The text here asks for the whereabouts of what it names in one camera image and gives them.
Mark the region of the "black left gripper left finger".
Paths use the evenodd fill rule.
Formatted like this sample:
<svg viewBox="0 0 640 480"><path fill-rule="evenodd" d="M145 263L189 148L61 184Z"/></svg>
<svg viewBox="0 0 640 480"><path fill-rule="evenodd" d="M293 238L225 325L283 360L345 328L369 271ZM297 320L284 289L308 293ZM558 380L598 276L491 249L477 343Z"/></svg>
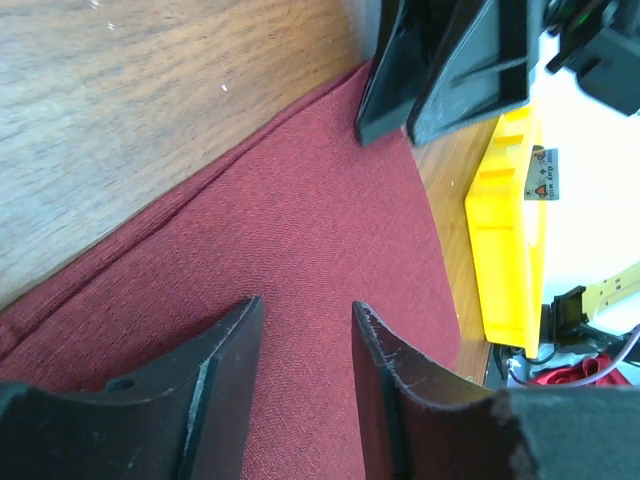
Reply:
<svg viewBox="0 0 640 480"><path fill-rule="evenodd" d="M239 478L263 323L247 299L100 392L2 383L2 478Z"/></svg>

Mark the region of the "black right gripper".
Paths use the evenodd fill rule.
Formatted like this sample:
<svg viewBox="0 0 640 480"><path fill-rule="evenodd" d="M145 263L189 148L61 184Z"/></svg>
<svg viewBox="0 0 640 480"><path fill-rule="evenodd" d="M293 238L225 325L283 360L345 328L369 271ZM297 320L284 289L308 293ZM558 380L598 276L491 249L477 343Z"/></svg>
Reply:
<svg viewBox="0 0 640 480"><path fill-rule="evenodd" d="M586 96L639 113L637 1L457 1L406 122L412 143L525 105L543 35L559 41L547 73L566 69Z"/></svg>

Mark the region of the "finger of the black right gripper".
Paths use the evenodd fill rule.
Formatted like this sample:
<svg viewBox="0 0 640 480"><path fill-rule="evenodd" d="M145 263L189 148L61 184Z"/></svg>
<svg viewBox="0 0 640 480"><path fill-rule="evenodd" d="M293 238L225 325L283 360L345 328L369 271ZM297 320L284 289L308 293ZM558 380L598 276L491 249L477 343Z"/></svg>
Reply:
<svg viewBox="0 0 640 480"><path fill-rule="evenodd" d="M440 38L438 1L383 1L376 51L355 121L361 145L399 129L423 88Z"/></svg>

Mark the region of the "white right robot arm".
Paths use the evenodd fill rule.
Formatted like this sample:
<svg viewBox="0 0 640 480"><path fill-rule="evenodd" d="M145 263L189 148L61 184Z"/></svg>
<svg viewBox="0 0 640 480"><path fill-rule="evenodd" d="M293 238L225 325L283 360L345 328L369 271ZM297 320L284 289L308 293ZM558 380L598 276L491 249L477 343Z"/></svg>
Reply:
<svg viewBox="0 0 640 480"><path fill-rule="evenodd" d="M484 333L504 381L508 360L554 354L639 358L639 330L614 334L606 315L639 293L630 266L542 299L546 206L559 196L558 154L543 143L530 101L539 39L559 50L549 73L571 71L586 96L639 111L635 1L384 1L371 70L355 120L369 145L404 129L416 146L480 121L497 123L465 199Z"/></svg>

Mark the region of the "dark red cloth napkin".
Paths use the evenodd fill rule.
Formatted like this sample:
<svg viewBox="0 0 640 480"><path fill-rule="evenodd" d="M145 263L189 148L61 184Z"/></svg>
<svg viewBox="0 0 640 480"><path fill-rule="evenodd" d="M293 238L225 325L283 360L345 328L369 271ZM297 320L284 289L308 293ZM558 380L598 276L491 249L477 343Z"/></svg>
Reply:
<svg viewBox="0 0 640 480"><path fill-rule="evenodd" d="M366 67L319 87L1 315L1 376L98 389L259 295L246 479L361 479L351 305L452 367L460 333L405 137L361 147Z"/></svg>

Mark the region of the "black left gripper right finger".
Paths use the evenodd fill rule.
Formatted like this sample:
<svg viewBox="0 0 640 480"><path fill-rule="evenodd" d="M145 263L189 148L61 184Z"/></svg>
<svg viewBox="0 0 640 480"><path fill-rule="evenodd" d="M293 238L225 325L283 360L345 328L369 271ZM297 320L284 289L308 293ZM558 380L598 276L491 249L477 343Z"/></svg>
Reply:
<svg viewBox="0 0 640 480"><path fill-rule="evenodd" d="M490 390L352 306L352 356L370 479L635 479L639 390Z"/></svg>

